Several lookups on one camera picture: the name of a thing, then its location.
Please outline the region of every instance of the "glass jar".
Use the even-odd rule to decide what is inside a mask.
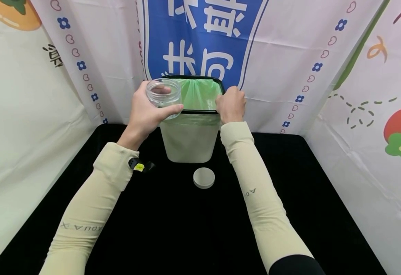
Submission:
[[[168,78],[158,78],[150,81],[145,88],[148,100],[158,108],[181,104],[180,84],[178,81]],[[179,115],[171,115],[166,119],[172,119]]]

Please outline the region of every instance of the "trash can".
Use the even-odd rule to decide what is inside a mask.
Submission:
[[[160,124],[168,159],[204,163],[211,159],[220,129],[216,98],[224,94],[222,82],[208,76],[165,76],[179,82],[184,109]]]

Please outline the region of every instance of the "black rim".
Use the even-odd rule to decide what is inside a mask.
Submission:
[[[212,76],[201,76],[201,75],[165,75],[162,78],[178,78],[178,79],[211,79],[212,81],[220,85],[220,90],[222,95],[225,93],[225,88],[223,83],[218,78],[213,78]],[[218,115],[216,110],[185,110],[183,109],[181,113],[186,115]]]

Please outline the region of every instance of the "fabric backdrop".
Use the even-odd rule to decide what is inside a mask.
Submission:
[[[388,274],[401,274],[401,1],[390,1],[309,142]]]
[[[33,0],[95,123],[127,122],[143,79],[200,74],[267,133],[299,132],[381,2]]]
[[[0,2],[0,254],[94,129],[30,2],[24,11]]]

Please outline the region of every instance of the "beige arm sleeve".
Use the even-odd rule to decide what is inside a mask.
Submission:
[[[93,172],[72,198],[49,248],[40,275],[82,275],[89,254],[133,171],[139,152],[105,145]]]
[[[246,122],[223,125],[221,140],[237,174],[266,271],[289,255],[313,257],[285,214]]]

